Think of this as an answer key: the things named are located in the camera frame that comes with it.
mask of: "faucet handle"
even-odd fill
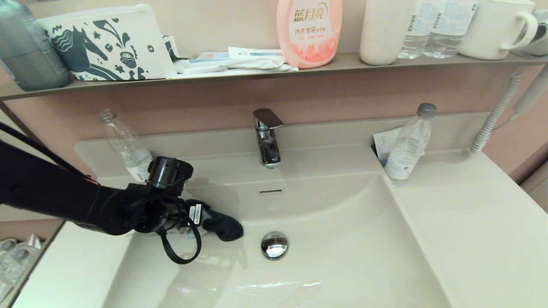
[[[283,125],[282,120],[268,108],[257,109],[253,115],[255,116],[255,128],[258,130],[269,130]]]

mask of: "white mug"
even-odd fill
[[[482,60],[500,60],[525,47],[536,34],[537,21],[529,0],[480,0],[476,16],[464,36],[459,53]],[[523,26],[525,34],[519,42]]]

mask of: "faucet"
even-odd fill
[[[278,142],[274,129],[283,125],[283,122],[267,108],[257,109],[255,116],[255,131],[259,142],[261,164],[268,169],[274,169],[281,160],[278,151]]]

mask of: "bottle cap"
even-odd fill
[[[99,118],[102,122],[107,123],[116,118],[116,114],[111,108],[105,108],[99,112]]]
[[[15,242],[14,241],[5,241],[2,244],[2,249],[7,251],[7,252],[12,250],[13,248],[15,248]]]
[[[431,119],[436,115],[436,112],[438,111],[438,108],[436,105],[424,102],[420,104],[419,109],[416,111],[416,115],[425,118],[425,119]]]
[[[28,250],[26,249],[21,249],[19,251],[17,251],[14,255],[13,255],[13,258],[15,260],[23,260],[24,258],[28,257],[28,254],[30,254],[28,252]]]

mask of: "pink bottle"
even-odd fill
[[[287,63],[310,69],[331,62],[342,23],[342,0],[279,0],[278,40]]]

